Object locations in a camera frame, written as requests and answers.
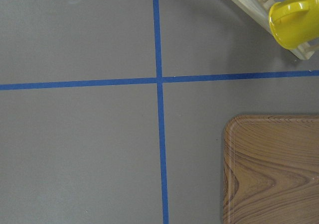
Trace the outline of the yellow mug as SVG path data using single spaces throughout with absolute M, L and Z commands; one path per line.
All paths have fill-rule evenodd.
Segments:
M 275 40 L 285 49 L 319 37 L 319 0 L 285 0 L 273 4 L 268 22 Z

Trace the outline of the wooden cutting board tray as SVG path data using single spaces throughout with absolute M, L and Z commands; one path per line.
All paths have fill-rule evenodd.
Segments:
M 237 115 L 223 159 L 225 224 L 318 223 L 317 115 Z

